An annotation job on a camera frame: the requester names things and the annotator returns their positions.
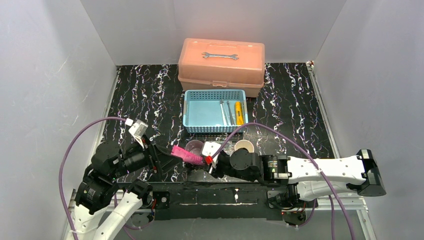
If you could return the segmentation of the yellow mug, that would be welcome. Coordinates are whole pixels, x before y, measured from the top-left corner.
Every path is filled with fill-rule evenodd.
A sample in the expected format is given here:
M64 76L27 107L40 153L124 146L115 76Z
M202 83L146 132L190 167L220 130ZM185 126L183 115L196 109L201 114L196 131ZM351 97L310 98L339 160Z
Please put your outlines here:
M234 150L246 149L249 153L255 152L255 147L252 142L246 139L239 140L234 145Z

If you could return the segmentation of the pink toothpaste tube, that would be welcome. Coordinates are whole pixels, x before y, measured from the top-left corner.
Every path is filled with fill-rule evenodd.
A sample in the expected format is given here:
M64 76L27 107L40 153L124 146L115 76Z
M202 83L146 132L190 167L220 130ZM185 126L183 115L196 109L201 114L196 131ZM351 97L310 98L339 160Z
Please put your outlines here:
M177 145L174 145L171 150L171 155L179 157L183 162L189 163L192 165L201 166L204 164L203 158L199 155L195 155Z

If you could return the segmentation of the purple mug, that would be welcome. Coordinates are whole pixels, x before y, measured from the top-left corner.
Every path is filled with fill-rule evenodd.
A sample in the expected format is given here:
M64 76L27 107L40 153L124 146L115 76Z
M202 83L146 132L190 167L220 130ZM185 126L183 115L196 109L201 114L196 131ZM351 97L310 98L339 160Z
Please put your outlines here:
M194 155L200 156L200 155L201 155L201 153L202 153L203 145L204 145L204 143L203 143L202 141L197 140L197 139L194 139L194 140L190 140L190 141L186 144L186 146L185 146L185 148L184 148L184 149L185 149L186 151L188 151L188 152L190 152L190 153L194 154Z

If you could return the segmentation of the yellow toothpaste tube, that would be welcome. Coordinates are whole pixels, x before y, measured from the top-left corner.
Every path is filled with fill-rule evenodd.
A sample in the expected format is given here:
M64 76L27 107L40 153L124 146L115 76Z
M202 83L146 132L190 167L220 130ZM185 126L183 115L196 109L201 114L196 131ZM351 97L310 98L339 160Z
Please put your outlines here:
M236 119L236 125L241 126L244 124L244 117L243 117L243 111L242 111L242 103L240 101L237 101L234 105L235 107L235 119Z

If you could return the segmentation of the light blue plastic basket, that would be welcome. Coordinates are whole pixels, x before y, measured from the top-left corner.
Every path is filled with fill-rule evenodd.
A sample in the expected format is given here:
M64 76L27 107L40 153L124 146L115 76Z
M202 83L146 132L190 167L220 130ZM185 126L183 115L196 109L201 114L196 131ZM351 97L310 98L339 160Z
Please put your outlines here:
M239 126L236 125L236 102L241 102L244 123L249 121L246 98L246 93L242 89L187 90L184 93L183 126L191 134L231 133ZM221 99L227 126L223 122ZM235 125L231 125L227 101L230 103Z

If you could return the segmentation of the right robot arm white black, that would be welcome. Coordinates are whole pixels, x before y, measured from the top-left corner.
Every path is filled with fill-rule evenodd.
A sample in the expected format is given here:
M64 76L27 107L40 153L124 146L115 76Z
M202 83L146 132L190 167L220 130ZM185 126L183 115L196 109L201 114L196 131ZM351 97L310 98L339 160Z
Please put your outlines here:
M272 196L286 209L297 202L319 197L353 193L362 197L386 195L382 176L373 153L361 149L343 158L299 158L287 155L259 155L240 148L232 155L207 153L205 163L216 178L224 175L269 188L285 186L286 193Z

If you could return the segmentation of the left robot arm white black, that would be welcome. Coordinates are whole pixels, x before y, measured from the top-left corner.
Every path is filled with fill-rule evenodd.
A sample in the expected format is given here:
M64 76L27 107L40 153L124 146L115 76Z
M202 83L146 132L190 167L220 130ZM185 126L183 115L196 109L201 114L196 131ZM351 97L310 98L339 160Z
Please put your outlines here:
M182 158L153 143L134 143L126 151L113 143L101 143L85 169L76 190L73 213L68 213L69 240L112 240L136 210L154 209L157 199L153 186L140 179L127 187L120 187L117 179L143 168L152 171L155 182L163 180ZM123 196L113 212L100 222L117 192Z

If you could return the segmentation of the orange plastic toolbox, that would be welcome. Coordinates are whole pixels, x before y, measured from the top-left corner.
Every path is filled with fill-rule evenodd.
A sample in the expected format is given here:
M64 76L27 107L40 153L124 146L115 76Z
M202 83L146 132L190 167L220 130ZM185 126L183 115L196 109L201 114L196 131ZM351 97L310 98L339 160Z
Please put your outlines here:
M203 58L202 53L232 55ZM249 98L259 95L265 82L263 43L186 38L178 61L178 80L188 90L243 90Z

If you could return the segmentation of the silver open-end wrench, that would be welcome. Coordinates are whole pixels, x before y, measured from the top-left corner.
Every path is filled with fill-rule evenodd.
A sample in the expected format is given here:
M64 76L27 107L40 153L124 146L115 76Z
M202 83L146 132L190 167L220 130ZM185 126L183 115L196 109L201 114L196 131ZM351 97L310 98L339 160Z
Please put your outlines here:
M231 55L227 55L227 54L215 54L215 53L209 53L209 52L202 52L202 57L203 58L224 58L224 59L232 59L232 60L238 60L238 55L237 54L231 54Z

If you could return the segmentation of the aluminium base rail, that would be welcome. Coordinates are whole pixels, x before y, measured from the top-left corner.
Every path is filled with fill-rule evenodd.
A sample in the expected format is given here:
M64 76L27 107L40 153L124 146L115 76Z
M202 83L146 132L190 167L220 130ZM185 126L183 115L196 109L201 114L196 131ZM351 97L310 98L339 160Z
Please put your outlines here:
M345 197L347 217L338 203L323 197L317 206L300 207L307 223L295 226L297 217L269 207L272 190L243 184L234 188L184 189L161 191L154 207L154 219L149 211L137 210L128 220L130 228L120 230L118 240L349 240L351 233L358 240L374 240L368 212L358 209L362 200Z

